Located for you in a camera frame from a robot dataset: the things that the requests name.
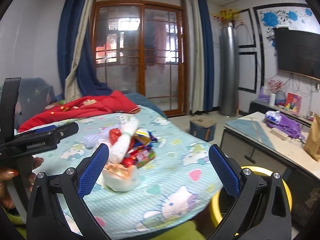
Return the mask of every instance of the blue gripper pad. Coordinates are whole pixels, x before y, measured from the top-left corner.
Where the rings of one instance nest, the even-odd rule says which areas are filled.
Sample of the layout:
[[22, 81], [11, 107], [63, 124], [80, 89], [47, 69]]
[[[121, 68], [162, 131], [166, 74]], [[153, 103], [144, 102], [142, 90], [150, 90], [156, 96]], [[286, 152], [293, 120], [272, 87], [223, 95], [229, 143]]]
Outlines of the blue gripper pad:
[[106, 165], [109, 158], [108, 146], [103, 143], [100, 144], [89, 158], [91, 158], [89, 165], [79, 177], [78, 195], [81, 199], [91, 193], [103, 167]]
[[42, 128], [36, 129], [35, 133], [49, 132], [49, 131], [51, 131], [51, 130], [53, 130], [55, 128], [57, 128], [55, 125], [49, 125], [49, 126], [46, 126], [46, 127], [42, 127]]
[[226, 158], [227, 157], [216, 144], [210, 146], [209, 160], [212, 166], [219, 176], [219, 179], [221, 180], [228, 195], [237, 198], [240, 194], [240, 181], [229, 163], [226, 161]]

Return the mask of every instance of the brown paper bag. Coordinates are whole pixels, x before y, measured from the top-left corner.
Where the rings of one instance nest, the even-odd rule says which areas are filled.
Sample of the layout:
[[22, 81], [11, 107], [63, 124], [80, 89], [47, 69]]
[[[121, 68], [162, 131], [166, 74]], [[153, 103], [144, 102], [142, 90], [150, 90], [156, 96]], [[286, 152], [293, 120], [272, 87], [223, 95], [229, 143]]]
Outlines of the brown paper bag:
[[316, 161], [320, 160], [320, 115], [316, 114], [304, 150]]

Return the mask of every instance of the fingernail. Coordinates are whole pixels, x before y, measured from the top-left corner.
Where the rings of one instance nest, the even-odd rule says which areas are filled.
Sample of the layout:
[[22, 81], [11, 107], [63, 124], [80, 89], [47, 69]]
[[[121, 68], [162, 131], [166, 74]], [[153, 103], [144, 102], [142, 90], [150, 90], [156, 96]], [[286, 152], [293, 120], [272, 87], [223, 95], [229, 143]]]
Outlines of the fingernail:
[[19, 172], [18, 171], [8, 171], [8, 174], [15, 177], [15, 176], [19, 175]]

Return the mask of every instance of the black wall frame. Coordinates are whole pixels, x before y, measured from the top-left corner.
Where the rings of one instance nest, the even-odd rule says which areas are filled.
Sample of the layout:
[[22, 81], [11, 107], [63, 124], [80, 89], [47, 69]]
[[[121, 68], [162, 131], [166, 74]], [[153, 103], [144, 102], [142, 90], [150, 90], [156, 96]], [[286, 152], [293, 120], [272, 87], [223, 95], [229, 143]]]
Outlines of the black wall frame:
[[243, 12], [248, 12], [248, 13], [249, 13], [251, 30], [252, 30], [252, 36], [253, 36], [253, 44], [240, 45], [239, 48], [240, 48], [240, 49], [243, 49], [243, 48], [256, 48], [256, 47], [257, 47], [257, 44], [256, 44], [256, 35], [255, 35], [255, 33], [254, 33], [253, 21], [252, 21], [252, 16], [251, 16], [250, 9], [244, 9], [244, 10], [241, 10], [241, 11], [240, 11], [240, 13], [243, 13]]
[[255, 74], [254, 74], [254, 76], [255, 76], [255, 78], [254, 78], [254, 89], [239, 87], [238, 90], [256, 94], [257, 93], [257, 82], [258, 82], [258, 57], [257, 57], [257, 52], [256, 51], [239, 52], [239, 55], [254, 55], [254, 59], [255, 59]]

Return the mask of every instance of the green cloth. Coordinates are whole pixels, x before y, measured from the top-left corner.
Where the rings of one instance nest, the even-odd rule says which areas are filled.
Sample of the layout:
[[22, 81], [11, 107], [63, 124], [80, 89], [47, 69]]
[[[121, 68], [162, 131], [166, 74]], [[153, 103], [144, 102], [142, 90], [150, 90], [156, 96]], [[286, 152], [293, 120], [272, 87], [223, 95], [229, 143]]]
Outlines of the green cloth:
[[[21, 218], [8, 213], [5, 209], [4, 211], [11, 223], [16, 225], [19, 233], [27, 239], [27, 232]], [[187, 221], [151, 240], [205, 240], [205, 238], [196, 230], [196, 224], [193, 221]]]
[[27, 231], [26, 231], [26, 227], [23, 224], [21, 217], [20, 216], [15, 216], [12, 215], [10, 213], [7, 212], [7, 210], [4, 208], [3, 209], [4, 212], [7, 214], [7, 217], [9, 218], [9, 220], [11, 221], [12, 224], [14, 224], [16, 226], [16, 229], [18, 230], [18, 232], [25, 238], [27, 239]]
[[187, 221], [151, 240], [205, 240], [205, 238], [196, 230], [194, 222]]

